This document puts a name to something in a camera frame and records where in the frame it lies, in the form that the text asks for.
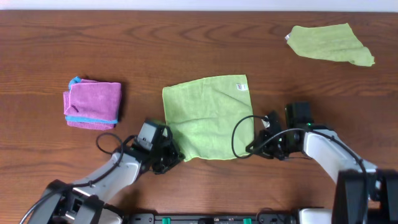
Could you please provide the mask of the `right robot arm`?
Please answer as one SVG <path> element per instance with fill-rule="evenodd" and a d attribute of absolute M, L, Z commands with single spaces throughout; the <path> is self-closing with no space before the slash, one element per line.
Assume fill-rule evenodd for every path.
<path fill-rule="evenodd" d="M 246 152 L 284 161 L 299 152 L 317 162 L 336 184 L 333 208 L 303 208 L 291 223 L 397 223 L 397 171 L 363 159 L 337 133 L 312 118 L 307 102 L 287 104 L 286 129 L 276 112 Z"/>

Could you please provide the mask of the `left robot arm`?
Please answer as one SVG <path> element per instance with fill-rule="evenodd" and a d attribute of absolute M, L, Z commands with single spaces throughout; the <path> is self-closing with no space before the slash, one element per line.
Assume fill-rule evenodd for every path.
<path fill-rule="evenodd" d="M 185 158 L 171 129 L 152 121 L 145 121 L 139 134 L 120 140 L 110 155 L 107 163 L 85 178 L 48 184 L 21 222 L 127 223 L 123 212 L 109 201 L 142 174 L 164 174 Z"/>

